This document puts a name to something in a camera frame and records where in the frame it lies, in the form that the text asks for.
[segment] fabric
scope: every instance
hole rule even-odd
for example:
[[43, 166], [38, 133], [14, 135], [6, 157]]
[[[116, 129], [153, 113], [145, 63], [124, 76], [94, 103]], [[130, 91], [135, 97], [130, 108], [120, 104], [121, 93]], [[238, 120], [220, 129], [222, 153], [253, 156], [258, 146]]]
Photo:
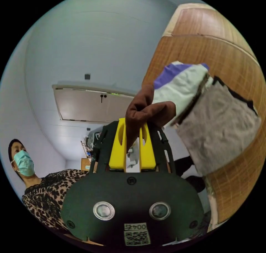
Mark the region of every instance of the fabric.
[[177, 129], [200, 176], [238, 157], [256, 136], [261, 119], [219, 82], [204, 92]]
[[[222, 86], [225, 85], [225, 83], [224, 83], [219, 77], [217, 77], [217, 76], [214, 76], [214, 79], [213, 79], [213, 83], [212, 83], [212, 85], [215, 85], [217, 81], [218, 81]], [[255, 108], [254, 108], [254, 106], [253, 106], [253, 101], [252, 101], [252, 100], [246, 100], [246, 99], [243, 98], [241, 95], [239, 95], [238, 93], [236, 93], [236, 92], [234, 92], [233, 90], [231, 90], [228, 86], [227, 86], [227, 88], [228, 88], [229, 92], [231, 93], [231, 95], [232, 95], [233, 97], [235, 97], [236, 99], [238, 99], [238, 100], [240, 100], [240, 101], [246, 103], [247, 106], [248, 106], [252, 111], [254, 111], [256, 115], [258, 115], [257, 111], [255, 110]]]
[[60, 217], [60, 211], [66, 192], [87, 173], [88, 171], [68, 169], [49, 174], [42, 178], [39, 185], [25, 190], [22, 202], [46, 227], [70, 234]]
[[163, 127], [175, 117], [175, 104], [171, 101], [152, 104], [153, 85], [143, 85], [126, 111], [127, 152], [139, 137], [140, 128], [148, 121]]
[[176, 106], [178, 117], [193, 100], [199, 86], [208, 72], [206, 64], [183, 64], [178, 61], [166, 66], [154, 81], [154, 98], [152, 103], [171, 101]]

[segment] white ceiling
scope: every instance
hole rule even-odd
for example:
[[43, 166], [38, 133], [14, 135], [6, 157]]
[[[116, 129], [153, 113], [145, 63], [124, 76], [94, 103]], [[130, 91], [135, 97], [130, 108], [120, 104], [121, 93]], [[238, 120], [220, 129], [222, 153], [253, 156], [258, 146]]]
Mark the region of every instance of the white ceiling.
[[83, 158], [80, 140], [87, 127], [99, 125], [61, 121], [52, 85], [136, 93], [175, 8], [169, 0], [66, 0], [35, 24], [25, 56], [26, 90], [41, 130], [65, 159]]

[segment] face mask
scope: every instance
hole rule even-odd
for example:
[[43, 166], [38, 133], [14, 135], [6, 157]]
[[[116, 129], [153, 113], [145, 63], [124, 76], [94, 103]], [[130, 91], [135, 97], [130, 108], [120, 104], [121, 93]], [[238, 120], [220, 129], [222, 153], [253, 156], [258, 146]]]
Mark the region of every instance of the face mask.
[[32, 176], [35, 174], [34, 162], [32, 161], [27, 152], [23, 150], [19, 151], [15, 154], [13, 161], [16, 161], [17, 167], [19, 169], [18, 172], [20, 172], [22, 175]]

